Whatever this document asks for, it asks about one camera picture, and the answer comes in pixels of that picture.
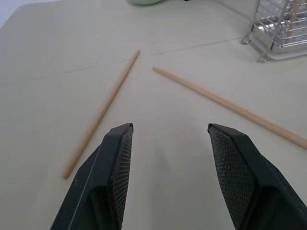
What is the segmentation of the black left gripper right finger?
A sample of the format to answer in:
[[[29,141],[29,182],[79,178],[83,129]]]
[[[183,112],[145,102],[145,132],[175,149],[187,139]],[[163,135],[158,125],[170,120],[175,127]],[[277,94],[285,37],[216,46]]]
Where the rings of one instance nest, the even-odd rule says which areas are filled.
[[[305,230],[307,207],[246,134],[209,124],[218,182],[237,230]]]

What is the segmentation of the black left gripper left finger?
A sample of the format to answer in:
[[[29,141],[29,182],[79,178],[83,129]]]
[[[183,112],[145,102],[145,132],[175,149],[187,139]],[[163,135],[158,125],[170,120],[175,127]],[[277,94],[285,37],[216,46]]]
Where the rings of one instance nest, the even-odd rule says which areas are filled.
[[[133,124],[112,128],[78,169],[53,230],[119,230],[129,186]]]

